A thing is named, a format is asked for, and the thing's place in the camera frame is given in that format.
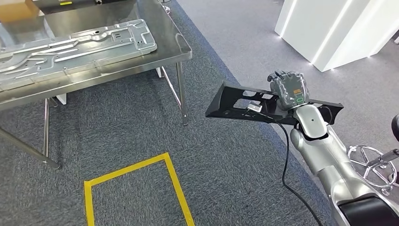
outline gray floor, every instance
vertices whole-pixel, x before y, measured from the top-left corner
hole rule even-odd
[[[393,40],[371,58],[321,73],[274,32],[283,0],[177,1],[241,85],[268,89],[274,70],[302,72],[312,98],[344,105],[334,125],[344,144],[382,152],[398,147],[391,131],[399,113],[399,46]],[[399,202],[398,188],[390,198]]]
[[[281,184],[285,144],[272,127],[204,117],[222,80],[236,81],[179,5],[171,6],[194,52],[184,63],[189,126],[154,71],[68,94],[50,119],[50,156],[62,170],[0,139],[0,225],[85,225],[84,180],[164,152],[197,225],[315,225]],[[43,102],[0,112],[0,125],[41,148]],[[327,200],[295,158],[287,182],[332,224]],[[185,224],[161,162],[94,186],[93,204],[100,226]]]

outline robotic hand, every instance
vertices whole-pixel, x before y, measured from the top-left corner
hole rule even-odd
[[[279,96],[278,107],[287,111],[309,102],[309,91],[302,73],[275,71],[267,77],[271,91]]]

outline black bracket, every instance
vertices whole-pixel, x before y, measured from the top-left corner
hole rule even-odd
[[[278,98],[279,96],[273,94],[271,91],[226,85],[223,82],[207,109],[206,117],[274,123],[274,120],[247,109],[247,104],[250,101],[254,101],[262,106],[262,114],[277,120],[281,124],[295,125],[297,120],[293,117],[293,111],[281,111],[277,107]],[[330,125],[335,123],[337,114],[343,109],[342,104],[319,100],[311,99],[309,104],[317,105],[324,121]]]

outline metal table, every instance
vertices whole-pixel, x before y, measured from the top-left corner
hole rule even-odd
[[[70,74],[69,79],[64,76],[0,92],[0,110],[45,99],[44,154],[2,128],[0,128],[0,136],[57,169],[60,165],[48,157],[48,106],[51,97],[153,69],[157,69],[159,77],[166,79],[181,110],[183,125],[187,125],[188,114],[181,62],[192,58],[192,49],[158,0],[127,0],[0,24],[0,48],[54,36],[66,36],[74,32],[139,18],[144,19],[150,28],[158,46],[156,51],[111,65]],[[164,65],[171,64],[176,64],[179,95],[176,94],[163,68]]]

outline white pillar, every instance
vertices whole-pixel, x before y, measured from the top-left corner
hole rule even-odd
[[[399,0],[285,0],[275,32],[323,72],[378,53],[399,29],[398,9]]]

